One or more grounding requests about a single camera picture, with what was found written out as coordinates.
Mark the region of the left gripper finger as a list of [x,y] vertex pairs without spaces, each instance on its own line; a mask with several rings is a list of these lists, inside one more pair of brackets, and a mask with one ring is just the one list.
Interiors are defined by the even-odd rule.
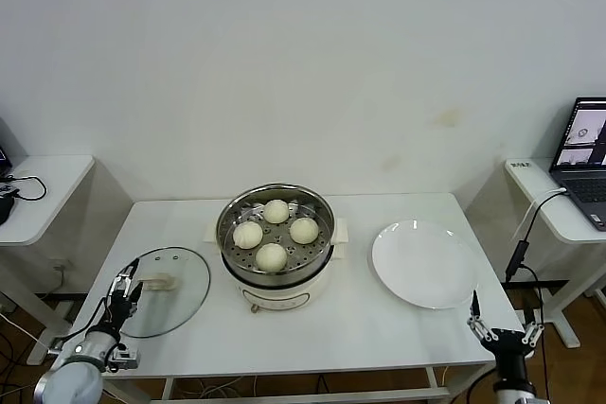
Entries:
[[139,259],[136,258],[118,273],[116,276],[117,289],[128,289],[130,287],[137,271],[138,264]]
[[137,310],[137,304],[141,297],[141,293],[143,290],[144,284],[141,281],[138,281],[132,292],[128,297],[128,301],[130,304],[130,312],[135,313]]

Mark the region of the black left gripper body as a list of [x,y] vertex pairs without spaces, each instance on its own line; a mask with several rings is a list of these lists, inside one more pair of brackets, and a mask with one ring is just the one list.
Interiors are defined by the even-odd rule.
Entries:
[[114,289],[107,298],[104,321],[111,328],[121,328],[133,313],[130,312],[130,304],[125,290]]

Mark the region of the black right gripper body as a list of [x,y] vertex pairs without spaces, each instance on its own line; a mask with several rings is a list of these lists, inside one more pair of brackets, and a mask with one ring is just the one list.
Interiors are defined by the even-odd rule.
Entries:
[[487,350],[494,356],[499,378],[527,378],[526,358],[534,353],[535,346],[525,332],[493,329]]

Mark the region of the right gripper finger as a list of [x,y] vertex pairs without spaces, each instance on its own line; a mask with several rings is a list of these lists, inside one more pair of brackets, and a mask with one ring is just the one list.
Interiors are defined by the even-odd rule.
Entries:
[[522,344],[536,345],[544,332],[544,324],[536,319],[535,309],[522,309],[520,311],[521,322],[525,329]]
[[468,319],[467,324],[478,341],[487,343],[496,341],[496,334],[481,318],[479,299],[476,290],[472,293],[470,318]]

